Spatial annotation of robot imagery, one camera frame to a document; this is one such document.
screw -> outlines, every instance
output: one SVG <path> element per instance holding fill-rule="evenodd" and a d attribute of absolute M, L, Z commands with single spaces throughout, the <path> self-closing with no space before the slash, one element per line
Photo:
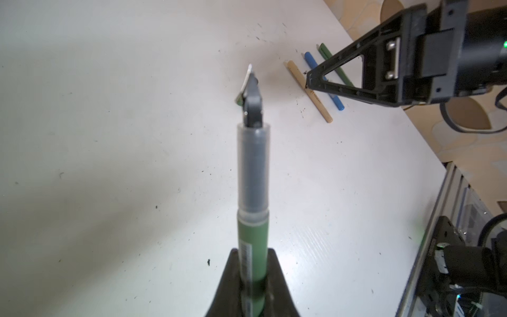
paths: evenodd
<path fill-rule="evenodd" d="M 387 42 L 385 48 L 388 51 L 391 51 L 391 50 L 395 49 L 396 48 L 396 42 L 395 41 L 389 41 L 389 42 Z"/>
<path fill-rule="evenodd" d="M 391 80 L 394 78 L 394 72 L 393 71 L 388 71 L 387 73 L 385 73 L 385 78 L 387 80 Z"/>

pencil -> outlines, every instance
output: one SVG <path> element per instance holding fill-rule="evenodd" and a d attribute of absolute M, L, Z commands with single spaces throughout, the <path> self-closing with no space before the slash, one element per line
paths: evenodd
<path fill-rule="evenodd" d="M 310 52 L 306 52 L 305 55 L 303 55 L 303 57 L 305 58 L 306 63 L 308 64 L 310 69 L 314 69 L 315 67 L 317 67 L 317 62 L 313 58 L 312 54 L 310 54 Z M 345 106 L 343 106 L 342 101 L 338 98 L 337 95 L 333 95 L 331 93 L 328 93 L 328 95 L 329 95 L 329 97 L 331 97 L 331 100 L 335 103 L 338 110 L 342 111 L 345 109 Z"/>
<path fill-rule="evenodd" d="M 320 44 L 320 46 L 318 47 L 318 51 L 325 60 L 330 59 L 332 56 L 331 52 L 328 50 L 328 48 L 326 47 L 326 45 L 324 43 Z M 336 73 L 338 74 L 338 76 L 340 77 L 340 79 L 343 81 L 343 83 L 345 85 L 354 87 L 354 84 L 352 84 L 352 82 L 347 77 L 347 75 L 345 74 L 345 72 L 343 71 L 343 69 L 341 67 L 338 67 L 336 69 Z"/>
<path fill-rule="evenodd" d="M 285 67 L 287 67 L 288 70 L 291 71 L 292 75 L 294 76 L 296 81 L 299 83 L 301 88 L 306 92 L 308 97 L 310 97 L 313 104 L 315 105 L 315 107 L 317 107 L 317 109 L 319 110 L 320 114 L 324 117 L 326 122 L 331 123 L 333 121 L 333 118 L 331 117 L 329 112 L 325 109 L 322 102 L 320 102 L 320 99 L 317 97 L 315 92 L 309 88 L 306 88 L 306 79 L 305 79 L 304 75 L 301 73 L 301 71 L 299 70 L 299 68 L 296 66 L 296 64 L 294 64 L 294 62 L 291 60 L 288 62 L 285 62 L 284 64 L 285 64 Z"/>

black plastic part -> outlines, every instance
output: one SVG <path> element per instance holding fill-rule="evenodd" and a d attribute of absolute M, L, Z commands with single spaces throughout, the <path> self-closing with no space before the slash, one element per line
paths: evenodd
<path fill-rule="evenodd" d="M 267 269 L 266 302 L 261 316 L 299 317 L 273 249 L 268 249 Z M 241 317 L 240 288 L 238 249 L 232 249 L 206 317 Z"/>
<path fill-rule="evenodd" d="M 498 260 L 500 284 L 507 286 L 507 231 L 502 231 L 496 236 L 494 246 Z"/>
<path fill-rule="evenodd" d="M 446 274 L 441 274 L 435 261 L 435 250 L 441 242 L 450 245 L 465 245 L 465 242 L 454 232 L 454 226 L 445 216 L 439 217 L 431 237 L 428 254 L 421 269 L 421 275 L 417 283 L 416 294 L 432 316 L 452 316 L 456 297 L 445 296 L 445 291 L 451 283 Z"/>
<path fill-rule="evenodd" d="M 250 128 L 262 128 L 262 98 L 258 82 L 250 73 L 243 91 L 243 123 Z"/>
<path fill-rule="evenodd" d="M 507 6 L 467 15 L 467 0 L 442 0 L 398 12 L 307 74 L 307 87 L 387 107 L 445 103 L 507 84 Z M 397 76 L 386 44 L 400 39 Z M 363 84 L 354 88 L 323 76 L 363 58 Z"/>
<path fill-rule="evenodd" d="M 444 257 L 451 283 L 495 288 L 493 252 L 480 246 L 449 245 Z"/>
<path fill-rule="evenodd" d="M 414 62 L 417 38 L 425 34 L 426 5 L 402 10 L 347 46 L 307 74 L 308 88 L 348 98 L 397 107 L 412 103 L 415 89 Z M 399 77 L 387 80 L 385 74 L 395 69 L 395 61 L 386 45 L 400 38 Z M 324 81 L 323 77 L 362 56 L 363 84 L 361 88 Z"/>
<path fill-rule="evenodd" d="M 470 13 L 458 60 L 456 95 L 487 91 L 507 84 L 507 6 Z"/>

green pencil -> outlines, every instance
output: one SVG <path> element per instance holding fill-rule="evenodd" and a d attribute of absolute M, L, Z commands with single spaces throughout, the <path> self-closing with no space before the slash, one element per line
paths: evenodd
<path fill-rule="evenodd" d="M 324 43 L 320 44 L 320 46 L 318 47 L 318 51 L 325 60 L 330 59 L 332 56 L 331 52 L 328 50 L 328 48 L 325 46 Z M 354 87 L 354 84 L 352 84 L 352 82 L 347 77 L 347 75 L 345 74 L 345 72 L 341 67 L 338 67 L 336 69 L 336 73 L 338 74 L 338 76 L 341 78 L 341 80 L 345 85 Z"/>

green marker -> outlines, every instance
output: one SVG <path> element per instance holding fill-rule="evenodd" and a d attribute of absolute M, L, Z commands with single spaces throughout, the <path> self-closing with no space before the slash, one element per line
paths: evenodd
<path fill-rule="evenodd" d="M 326 45 L 324 45 L 324 43 L 320 44 L 320 46 L 318 47 L 318 51 L 325 60 L 330 59 L 332 56 L 331 52 L 328 50 Z M 352 84 L 352 82 L 347 77 L 347 75 L 345 74 L 345 72 L 343 71 L 343 69 L 341 67 L 338 67 L 336 69 L 336 73 L 338 74 L 338 76 L 340 77 L 340 79 L 343 81 L 343 83 L 345 85 L 354 87 L 354 84 Z"/>
<path fill-rule="evenodd" d="M 268 259 L 268 172 L 270 127 L 262 122 L 257 79 L 248 67 L 236 103 L 243 106 L 238 124 L 238 242 L 241 308 L 258 317 L 265 302 Z"/>

